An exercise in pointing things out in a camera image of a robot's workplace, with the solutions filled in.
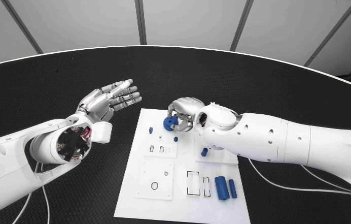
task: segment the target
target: white board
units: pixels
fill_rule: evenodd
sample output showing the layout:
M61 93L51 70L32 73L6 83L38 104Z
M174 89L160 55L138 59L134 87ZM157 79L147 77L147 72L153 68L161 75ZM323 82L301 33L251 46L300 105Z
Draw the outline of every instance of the white board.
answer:
M166 110L141 109L114 216L196 223L251 223L239 165L196 162L194 130L187 133L167 131L163 128L166 117ZM150 127L154 129L153 134L148 133ZM153 141L164 145L177 144L177 157L146 156L148 150L146 143ZM173 162L171 200L136 198L141 165L151 159ZM187 171L199 172L200 179L209 177L210 197L205 197L203 190L200 196L187 195ZM215 184L218 176L225 176L228 182L229 179L235 180L236 199L230 198L226 201L218 199Z

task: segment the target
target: blue block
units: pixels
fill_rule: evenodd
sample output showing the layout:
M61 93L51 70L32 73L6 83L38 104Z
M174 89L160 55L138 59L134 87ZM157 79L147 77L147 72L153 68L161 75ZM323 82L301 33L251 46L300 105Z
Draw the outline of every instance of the blue block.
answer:
M176 116L167 117L163 121L163 126L169 131L173 131L173 129L170 128L173 124L179 125L179 118Z
M223 176L215 177L215 182L216 182L216 189L218 189L218 199L228 200L230 196L229 196L229 187L226 183L226 178Z
M207 152L209 152L209 149L207 148L203 148L202 156L206 156L207 155Z
M236 196L236 186L235 186L233 179L229 179L229 188L230 188L232 198L235 199L238 196Z

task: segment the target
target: robotic hand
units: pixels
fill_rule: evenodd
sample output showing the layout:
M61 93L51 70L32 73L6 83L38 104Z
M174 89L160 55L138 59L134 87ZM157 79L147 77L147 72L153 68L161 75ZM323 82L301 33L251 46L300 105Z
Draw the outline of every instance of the robotic hand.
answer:
M79 102L75 114L0 137L0 210L72 170L87 157L92 142L108 143L114 112L141 101L133 79L95 89ZM42 164L62 164L32 171L25 146Z
M351 130L304 125L274 116L238 113L196 98L170 104L183 120L170 127L199 133L206 146L256 161L292 163L321 169L351 183Z

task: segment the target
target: black table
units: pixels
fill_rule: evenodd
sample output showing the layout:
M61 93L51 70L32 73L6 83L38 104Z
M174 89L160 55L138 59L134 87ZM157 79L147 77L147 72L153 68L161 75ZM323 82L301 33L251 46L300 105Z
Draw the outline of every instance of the black table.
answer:
M114 217L141 108L167 109L173 100L190 96L239 114L261 113L298 123L351 129L347 82L262 57L194 48L131 46L54 53L0 64L0 136L66 118L95 88L130 78L143 102L112 117L111 142L95 143L82 164L46 185L51 223L157 222ZM338 190L298 165L255 165L276 184ZM272 186L242 157L239 168L252 223L351 223L348 195ZM320 170L314 173L351 188L331 174ZM13 222L25 201L26 197L0 211L0 223ZM46 220L39 189L18 223Z

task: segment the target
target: blue cylinder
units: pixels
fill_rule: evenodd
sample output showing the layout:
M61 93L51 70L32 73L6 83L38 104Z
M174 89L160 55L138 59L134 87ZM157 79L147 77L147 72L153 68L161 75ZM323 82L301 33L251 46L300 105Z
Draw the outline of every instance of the blue cylinder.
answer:
M226 183L226 178L223 176L215 177L216 189L218 189L218 199L228 200L229 197L229 187Z
M235 186L235 180L229 179L229 188L230 188L230 194L232 194L232 198L235 199L236 196L236 186Z
M170 128L173 124L179 125L179 118L176 116L167 117L163 121L163 126L169 131L173 131L173 129Z
M202 156L206 156L207 155L207 152L209 152L209 149L207 148L203 148Z

